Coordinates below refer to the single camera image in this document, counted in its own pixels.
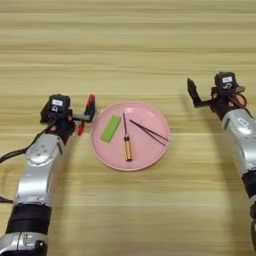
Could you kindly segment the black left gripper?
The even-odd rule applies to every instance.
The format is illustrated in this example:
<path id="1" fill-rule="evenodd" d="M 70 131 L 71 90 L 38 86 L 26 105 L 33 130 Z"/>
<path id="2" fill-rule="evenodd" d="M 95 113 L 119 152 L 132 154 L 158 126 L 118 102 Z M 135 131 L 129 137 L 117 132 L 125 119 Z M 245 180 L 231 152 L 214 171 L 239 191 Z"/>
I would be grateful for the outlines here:
<path id="1" fill-rule="evenodd" d="M 48 123 L 48 106 L 46 103 L 40 112 L 40 123 Z M 73 114 L 72 117 L 68 115 L 65 118 L 58 119 L 47 131 L 48 134 L 56 135 L 61 138 L 64 144 L 67 143 L 68 139 L 72 136 L 75 131 L 75 122 L 82 121 L 91 123 L 96 113 L 95 99 L 92 97 L 88 98 L 86 108 L 83 114 Z"/>

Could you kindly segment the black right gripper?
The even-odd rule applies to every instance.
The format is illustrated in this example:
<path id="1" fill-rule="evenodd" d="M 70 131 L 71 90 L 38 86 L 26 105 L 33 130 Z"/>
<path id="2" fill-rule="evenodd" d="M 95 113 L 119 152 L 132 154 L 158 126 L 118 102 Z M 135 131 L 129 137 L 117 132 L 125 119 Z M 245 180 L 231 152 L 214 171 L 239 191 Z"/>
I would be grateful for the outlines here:
<path id="1" fill-rule="evenodd" d="M 211 110 L 217 114 L 220 120 L 232 110 L 246 108 L 246 97 L 243 95 L 245 88 L 243 86 L 224 91 L 213 87 L 211 91 L 212 101 L 201 100 L 197 93 L 197 87 L 190 78 L 187 79 L 187 90 L 195 108 L 210 106 Z"/>

